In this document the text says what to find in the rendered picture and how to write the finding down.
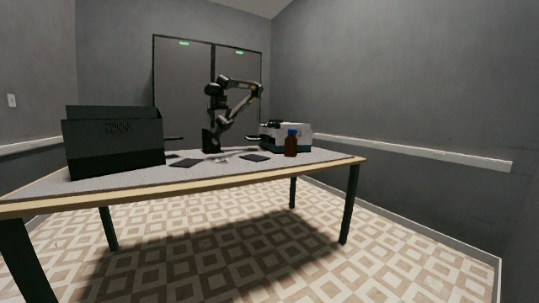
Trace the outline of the brown bottle with blue cap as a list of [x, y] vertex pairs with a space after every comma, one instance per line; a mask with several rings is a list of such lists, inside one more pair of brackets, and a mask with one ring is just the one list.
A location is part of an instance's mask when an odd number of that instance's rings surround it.
[[296, 157], [297, 154], [297, 138], [294, 136], [296, 130], [287, 129], [287, 137], [285, 138], [285, 157]]

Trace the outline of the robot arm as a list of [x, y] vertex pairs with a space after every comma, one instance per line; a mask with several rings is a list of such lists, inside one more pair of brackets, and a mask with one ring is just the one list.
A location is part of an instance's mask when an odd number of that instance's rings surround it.
[[229, 88], [250, 89], [252, 92], [232, 109], [228, 122], [226, 114], [224, 113], [216, 118], [217, 125], [214, 128], [211, 128], [210, 130], [207, 129], [219, 142], [220, 140], [218, 138], [221, 136], [221, 133], [229, 130], [234, 123], [235, 117], [239, 115], [246, 107], [248, 107], [255, 99], [260, 99], [260, 92], [263, 92], [264, 90], [263, 86], [255, 81], [246, 81], [233, 77], [227, 77], [226, 75], [220, 75], [217, 78], [216, 83], [209, 82], [205, 86], [204, 92], [205, 95], [209, 96], [217, 95], [217, 97], [214, 97], [214, 105], [225, 106], [227, 103], [227, 95], [224, 95], [224, 90], [228, 90]]

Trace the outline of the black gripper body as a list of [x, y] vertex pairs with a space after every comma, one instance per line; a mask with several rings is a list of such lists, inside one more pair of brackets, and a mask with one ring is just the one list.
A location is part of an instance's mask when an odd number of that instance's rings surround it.
[[[210, 107], [211, 107], [210, 109], [212, 109], [212, 110], [219, 110], [219, 109], [226, 109], [226, 110], [229, 110], [228, 105], [226, 105], [226, 106], [211, 105]], [[213, 108], [213, 107], [214, 107], [214, 108]]]

